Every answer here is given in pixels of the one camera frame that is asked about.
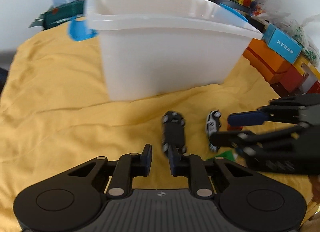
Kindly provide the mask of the blue card box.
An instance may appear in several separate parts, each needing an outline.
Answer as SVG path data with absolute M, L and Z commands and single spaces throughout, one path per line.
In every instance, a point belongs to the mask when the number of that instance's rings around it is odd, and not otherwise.
M 273 24 L 268 25 L 263 40 L 270 49 L 291 64 L 296 61 L 302 50 L 302 47 L 293 38 Z

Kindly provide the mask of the dark green case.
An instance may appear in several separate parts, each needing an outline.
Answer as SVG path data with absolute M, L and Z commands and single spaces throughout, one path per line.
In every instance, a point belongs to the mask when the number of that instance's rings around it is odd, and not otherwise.
M 83 17 L 84 3 L 85 0 L 77 0 L 59 7 L 51 7 L 34 19 L 29 28 L 42 27 L 43 30 L 48 30 L 70 21 L 72 18 Z

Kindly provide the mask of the black white toy car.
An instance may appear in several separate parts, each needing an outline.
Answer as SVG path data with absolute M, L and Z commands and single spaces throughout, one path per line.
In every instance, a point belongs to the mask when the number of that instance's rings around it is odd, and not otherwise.
M 209 140 L 209 149 L 212 152 L 218 152 L 220 148 L 218 145 L 214 145 L 214 143 L 210 141 L 210 137 L 213 134 L 216 134 L 221 128 L 220 118 L 221 118 L 221 112 L 219 110 L 214 110 L 208 114 L 206 119 L 205 131 L 206 131 L 207 138 Z

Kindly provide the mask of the red box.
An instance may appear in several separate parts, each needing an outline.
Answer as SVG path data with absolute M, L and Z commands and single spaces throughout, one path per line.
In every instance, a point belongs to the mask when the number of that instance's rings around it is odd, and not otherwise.
M 291 66 L 277 83 L 271 84 L 271 87 L 280 97 L 295 95 L 300 93 L 298 89 L 308 76 L 309 74 L 303 69 L 297 70 L 294 66 Z

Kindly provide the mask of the yellow box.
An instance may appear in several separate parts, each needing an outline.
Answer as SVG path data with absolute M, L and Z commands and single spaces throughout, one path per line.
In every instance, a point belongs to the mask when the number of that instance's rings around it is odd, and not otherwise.
M 319 93 L 319 70 L 303 55 L 293 63 L 295 69 L 303 76 L 303 83 L 299 89 L 303 93 Z

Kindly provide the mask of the white plastic bin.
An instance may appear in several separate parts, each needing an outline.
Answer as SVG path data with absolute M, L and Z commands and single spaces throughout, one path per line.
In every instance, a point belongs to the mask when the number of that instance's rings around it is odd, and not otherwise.
M 107 93 L 132 101 L 222 83 L 262 34 L 208 0 L 85 0 Z

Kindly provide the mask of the orange box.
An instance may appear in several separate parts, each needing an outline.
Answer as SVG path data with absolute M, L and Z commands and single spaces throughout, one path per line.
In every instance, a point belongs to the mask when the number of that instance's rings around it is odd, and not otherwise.
M 291 66 L 287 60 L 270 49 L 263 40 L 252 39 L 242 55 L 269 84 L 279 82 Z

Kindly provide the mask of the green open block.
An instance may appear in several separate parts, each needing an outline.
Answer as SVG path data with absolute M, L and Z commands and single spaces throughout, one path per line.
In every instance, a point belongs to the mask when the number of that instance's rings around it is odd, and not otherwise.
M 222 153 L 219 153 L 211 158 L 208 158 L 206 159 L 207 161 L 210 161 L 210 160 L 213 160 L 217 157 L 220 157 L 220 158 L 225 158 L 225 159 L 228 159 L 230 161 L 235 161 L 238 157 L 238 154 L 235 153 L 232 149 L 228 150 L 228 151 L 224 151 Z

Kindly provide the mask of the red long building block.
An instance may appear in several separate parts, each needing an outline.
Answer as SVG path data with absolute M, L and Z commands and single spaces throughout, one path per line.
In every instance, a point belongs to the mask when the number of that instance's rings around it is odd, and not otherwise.
M 241 131 L 242 129 L 243 129 L 242 126 L 232 126 L 232 125 L 227 126 L 227 131 Z

